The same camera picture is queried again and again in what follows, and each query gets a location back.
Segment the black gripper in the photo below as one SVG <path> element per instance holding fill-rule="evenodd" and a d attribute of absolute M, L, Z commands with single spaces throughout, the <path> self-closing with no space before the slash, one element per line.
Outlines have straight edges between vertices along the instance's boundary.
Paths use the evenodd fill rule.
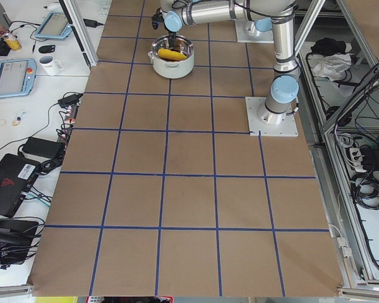
<path fill-rule="evenodd" d="M 169 32 L 168 33 L 169 50 L 171 50 L 171 51 L 175 50 L 176 35 L 177 35 L 176 32 Z"/>

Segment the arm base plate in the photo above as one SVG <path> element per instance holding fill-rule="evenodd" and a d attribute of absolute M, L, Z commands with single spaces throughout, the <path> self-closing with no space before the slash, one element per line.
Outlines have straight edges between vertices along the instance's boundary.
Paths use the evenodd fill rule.
<path fill-rule="evenodd" d="M 237 42 L 257 44 L 272 44 L 274 42 L 270 18 L 262 18 L 256 21 L 236 20 L 234 24 Z"/>
<path fill-rule="evenodd" d="M 250 136 L 298 137 L 294 113 L 273 114 L 265 107 L 265 97 L 246 97 L 246 112 Z"/>

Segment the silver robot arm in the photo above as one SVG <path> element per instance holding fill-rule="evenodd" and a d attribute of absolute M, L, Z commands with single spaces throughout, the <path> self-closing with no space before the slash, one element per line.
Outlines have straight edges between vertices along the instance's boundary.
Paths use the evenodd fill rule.
<path fill-rule="evenodd" d="M 252 37 L 257 37 L 272 30 L 270 18 L 262 18 L 256 21 L 247 21 L 244 26 L 245 32 Z"/>
<path fill-rule="evenodd" d="M 259 119 L 280 124 L 298 94 L 298 64 L 295 58 L 294 1 L 161 1 L 165 28 L 179 32 L 183 26 L 195 26 L 229 20 L 257 22 L 263 18 L 272 26 L 275 78 L 265 103 L 259 106 Z"/>

